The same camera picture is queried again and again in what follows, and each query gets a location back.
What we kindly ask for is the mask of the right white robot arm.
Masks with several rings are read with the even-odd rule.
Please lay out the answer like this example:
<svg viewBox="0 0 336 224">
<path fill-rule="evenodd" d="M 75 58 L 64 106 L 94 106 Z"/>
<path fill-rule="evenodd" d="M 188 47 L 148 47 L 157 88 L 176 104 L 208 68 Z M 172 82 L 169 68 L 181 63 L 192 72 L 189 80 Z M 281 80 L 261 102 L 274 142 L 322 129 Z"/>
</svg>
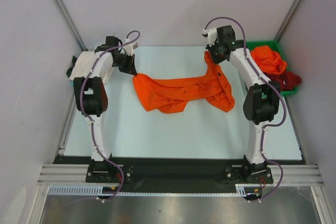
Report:
<svg viewBox="0 0 336 224">
<path fill-rule="evenodd" d="M 272 82 L 262 72 L 252 58 L 246 42 L 236 39 L 232 26 L 204 28 L 203 36 L 208 39 L 206 49 L 213 62 L 230 62 L 246 85 L 243 113 L 249 121 L 249 139 L 240 172 L 245 181 L 254 183 L 267 169 L 264 143 L 267 127 L 279 110 L 280 85 Z"/>
</svg>

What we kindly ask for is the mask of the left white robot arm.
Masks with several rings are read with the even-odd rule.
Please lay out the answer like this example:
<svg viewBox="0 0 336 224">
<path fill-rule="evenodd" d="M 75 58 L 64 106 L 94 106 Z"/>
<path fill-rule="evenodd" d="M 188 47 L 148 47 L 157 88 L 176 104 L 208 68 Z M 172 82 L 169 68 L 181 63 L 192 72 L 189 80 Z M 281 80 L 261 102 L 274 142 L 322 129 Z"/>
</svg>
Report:
<svg viewBox="0 0 336 224">
<path fill-rule="evenodd" d="M 108 109 L 108 83 L 115 68 L 120 72 L 137 75 L 134 50 L 137 39 L 125 41 L 107 36 L 105 43 L 93 51 L 84 51 L 73 58 L 70 81 L 73 85 L 77 110 L 85 117 L 92 146 L 89 173 L 97 173 L 105 182 L 115 178 L 117 166 L 112 164 L 112 150 L 103 133 L 104 114 Z"/>
</svg>

